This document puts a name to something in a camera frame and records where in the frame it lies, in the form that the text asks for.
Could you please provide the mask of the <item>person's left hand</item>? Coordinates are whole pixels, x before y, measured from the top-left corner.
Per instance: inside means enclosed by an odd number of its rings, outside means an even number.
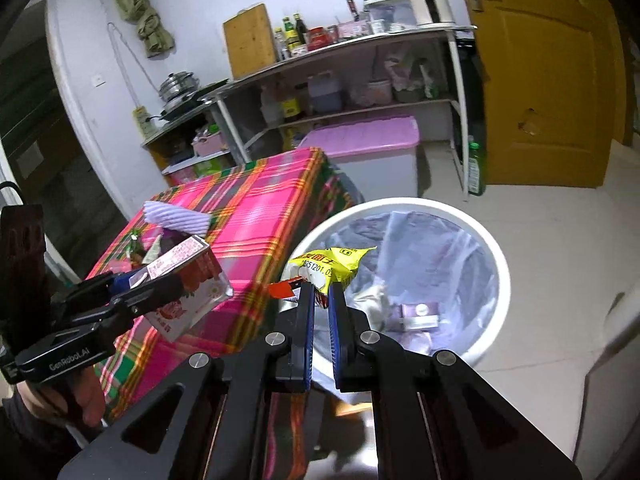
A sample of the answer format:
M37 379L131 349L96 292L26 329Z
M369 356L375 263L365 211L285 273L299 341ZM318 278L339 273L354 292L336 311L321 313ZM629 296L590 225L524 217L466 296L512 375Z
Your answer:
M92 367L73 374L70 378L70 391L75 403L81 408L82 421L91 428L101 427L101 420L105 414L105 399L99 378ZM48 386L36 388L29 382L19 382L15 387L28 409L35 418L47 422L62 422L67 413L65 399Z

